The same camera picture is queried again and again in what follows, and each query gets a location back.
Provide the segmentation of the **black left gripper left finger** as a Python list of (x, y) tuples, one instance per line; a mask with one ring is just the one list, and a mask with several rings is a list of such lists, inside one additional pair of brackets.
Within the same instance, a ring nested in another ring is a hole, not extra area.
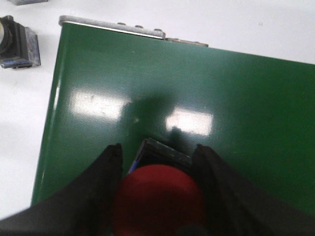
[(70, 184), (0, 222), (2, 236), (107, 236), (115, 190), (122, 178), (120, 144), (109, 145)]

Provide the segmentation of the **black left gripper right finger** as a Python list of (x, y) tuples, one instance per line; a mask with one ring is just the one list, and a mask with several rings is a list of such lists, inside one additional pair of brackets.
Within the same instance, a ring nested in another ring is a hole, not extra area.
[(210, 147), (198, 145), (192, 175), (205, 196), (206, 227), (216, 236), (313, 236), (315, 218), (268, 195)]

